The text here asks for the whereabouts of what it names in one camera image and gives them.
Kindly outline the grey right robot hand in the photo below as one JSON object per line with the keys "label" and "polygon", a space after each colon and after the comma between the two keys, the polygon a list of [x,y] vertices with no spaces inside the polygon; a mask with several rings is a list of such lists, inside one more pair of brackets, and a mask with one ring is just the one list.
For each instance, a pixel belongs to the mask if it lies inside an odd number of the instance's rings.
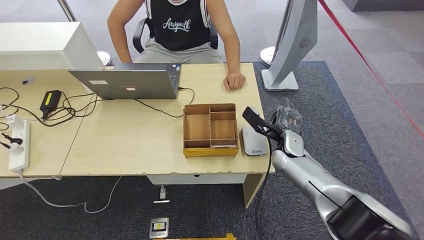
{"label": "grey right robot hand", "polygon": [[302,132],[303,117],[290,106],[278,106],[271,118],[271,124],[278,126],[282,131],[291,130],[297,134]]}

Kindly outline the person's left hand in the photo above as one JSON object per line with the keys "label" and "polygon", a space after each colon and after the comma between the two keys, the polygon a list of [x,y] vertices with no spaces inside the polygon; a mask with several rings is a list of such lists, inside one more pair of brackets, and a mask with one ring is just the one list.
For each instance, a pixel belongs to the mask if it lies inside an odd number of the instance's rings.
{"label": "person's left hand", "polygon": [[245,83],[246,77],[240,72],[228,73],[223,80],[224,87],[227,91],[241,89]]}

